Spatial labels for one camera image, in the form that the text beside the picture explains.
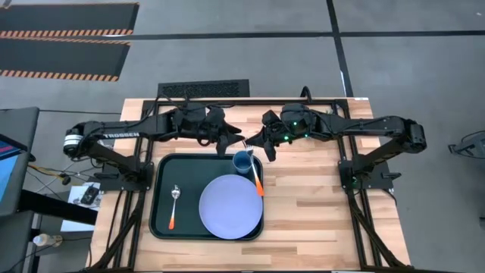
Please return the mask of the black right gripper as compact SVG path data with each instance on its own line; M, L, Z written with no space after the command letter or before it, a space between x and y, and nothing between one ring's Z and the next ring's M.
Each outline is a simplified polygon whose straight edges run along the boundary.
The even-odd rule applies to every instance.
M261 120L265 133L258 133L246 139L249 146L257 146L264 149L264 153L270 162L276 160L276 146L290 141L290 132L282 127L282 121L272 110L266 111Z

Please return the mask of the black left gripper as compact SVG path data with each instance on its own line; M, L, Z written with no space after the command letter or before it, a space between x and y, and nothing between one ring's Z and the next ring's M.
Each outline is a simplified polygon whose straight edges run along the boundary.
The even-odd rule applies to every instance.
M208 121L199 123L199 145L217 143L217 154L224 156L228 146L245 139L244 136L237 135L241 132L241 129L225 121L222 108L212 107L208 112Z

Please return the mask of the blue plastic cup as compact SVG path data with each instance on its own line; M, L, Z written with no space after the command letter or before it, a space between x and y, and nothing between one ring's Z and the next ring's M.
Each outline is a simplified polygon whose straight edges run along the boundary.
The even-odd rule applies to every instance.
M247 151L238 151L233 155L233 166L240 174L247 174L252 168L251 156Z

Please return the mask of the metal fork orange handle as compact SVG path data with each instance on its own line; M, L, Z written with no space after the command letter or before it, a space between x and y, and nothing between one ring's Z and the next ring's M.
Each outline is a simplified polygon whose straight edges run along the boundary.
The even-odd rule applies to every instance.
M253 175L254 175L254 178L255 178L255 185L256 185L257 193L258 193L259 196L263 196L264 195L264 188L263 188L263 186L261 184L260 178L258 176L256 167L255 167L255 163L254 163L254 149L245 140L243 140L242 143L244 145L244 148L245 148L246 153L250 157L252 171L253 171Z

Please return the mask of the lavender plastic plate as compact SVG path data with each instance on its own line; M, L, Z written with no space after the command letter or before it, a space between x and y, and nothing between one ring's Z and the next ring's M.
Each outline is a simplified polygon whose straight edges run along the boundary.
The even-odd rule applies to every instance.
M238 240L254 231L263 215L263 199L249 179L237 174L216 177L202 191L199 216L208 232Z

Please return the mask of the metal spoon orange handle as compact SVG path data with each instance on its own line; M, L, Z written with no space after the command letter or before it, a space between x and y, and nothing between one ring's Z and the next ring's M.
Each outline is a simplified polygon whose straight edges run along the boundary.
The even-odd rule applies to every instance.
M175 214L176 214L176 205L177 205L177 200L180 197L181 190L180 188L174 184L173 189L171 190L171 196L173 198L173 205L171 209L171 217L168 225L169 230L173 230L175 227Z

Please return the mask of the dark green plastic tray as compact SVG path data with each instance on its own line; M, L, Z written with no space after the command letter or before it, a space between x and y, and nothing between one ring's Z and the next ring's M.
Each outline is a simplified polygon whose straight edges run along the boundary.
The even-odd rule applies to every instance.
M223 240L212 235L204 227L199 216L199 199L205 187L216 177L237 174L249 179L255 185L252 169L240 174L232 163L233 155L220 157L216 154L176 153L165 156L158 165L156 185L153 191L149 229L158 239L173 240ZM259 178L263 168L258 158L254 158ZM176 184L181 194L177 200L175 227L168 229L173 198L171 190ZM264 214L256 229L238 240L254 240L264 227Z

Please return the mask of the black floor vent grate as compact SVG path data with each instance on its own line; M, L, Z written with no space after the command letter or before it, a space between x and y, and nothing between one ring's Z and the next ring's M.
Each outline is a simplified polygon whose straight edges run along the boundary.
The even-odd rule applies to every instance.
M171 98L250 97L249 80L159 83L158 95Z

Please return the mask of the small black device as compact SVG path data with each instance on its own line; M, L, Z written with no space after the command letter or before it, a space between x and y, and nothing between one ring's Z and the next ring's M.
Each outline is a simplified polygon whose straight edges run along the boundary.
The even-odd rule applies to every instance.
M95 202L95 199L98 195L99 195L99 188L94 187L93 185L88 186L82 198L80 199L80 203L90 206Z

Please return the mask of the white paper sheet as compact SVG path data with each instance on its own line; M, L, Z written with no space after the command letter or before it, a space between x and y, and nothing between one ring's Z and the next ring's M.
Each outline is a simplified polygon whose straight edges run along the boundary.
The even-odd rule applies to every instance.
M88 186L91 185L99 188L99 195L92 205L87 206L81 204L80 199ZM101 201L102 192L99 183L86 182L81 186L72 186L67 195L67 211L63 214L60 231L64 233L94 231L96 214L101 205Z

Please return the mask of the black hazard-striped floor mat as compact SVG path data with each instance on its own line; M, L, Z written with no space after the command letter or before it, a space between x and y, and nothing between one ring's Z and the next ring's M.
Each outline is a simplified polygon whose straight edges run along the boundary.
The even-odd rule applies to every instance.
M129 50L123 41L0 38L0 76L116 82Z
M0 37L130 35L138 2L10 5L0 8Z

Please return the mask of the clear plastic water bottle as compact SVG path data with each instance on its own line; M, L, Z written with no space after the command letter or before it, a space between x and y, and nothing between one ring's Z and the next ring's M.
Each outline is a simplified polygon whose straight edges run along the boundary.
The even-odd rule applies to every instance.
M32 242L36 246L58 247L62 244L63 237L61 235L39 234L33 238Z

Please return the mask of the blue-screen monitor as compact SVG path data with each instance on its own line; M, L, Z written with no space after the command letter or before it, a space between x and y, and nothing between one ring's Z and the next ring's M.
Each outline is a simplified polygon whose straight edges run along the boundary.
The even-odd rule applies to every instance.
M27 164L28 146L0 133L0 217L17 211L22 190L20 167Z

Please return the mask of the black aluminium table frame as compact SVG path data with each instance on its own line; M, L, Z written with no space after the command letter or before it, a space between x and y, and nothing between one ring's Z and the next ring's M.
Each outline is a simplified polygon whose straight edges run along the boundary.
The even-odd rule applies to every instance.
M250 137L262 127L267 110L279 114L290 98L225 100L226 121ZM337 162L355 153L369 153L380 146L376 137L344 138L340 155L336 141L298 140L277 149L277 160L269 162L262 149L255 154L264 168L264 230L249 242L224 240L161 240L149 230L153 190L146 194L134 271L316 271L360 269L357 247L363 246L363 259L374 263L368 235L360 227L362 244L356 243L348 199L340 186ZM410 265L408 250L395 201L382 190L363 191L355 197L360 207L368 202L375 231L394 256ZM116 206L117 192L106 193L99 209L91 242L92 265L105 252L108 232L114 218L111 241L120 230L122 213L133 211L138 194L129 201L123 193Z

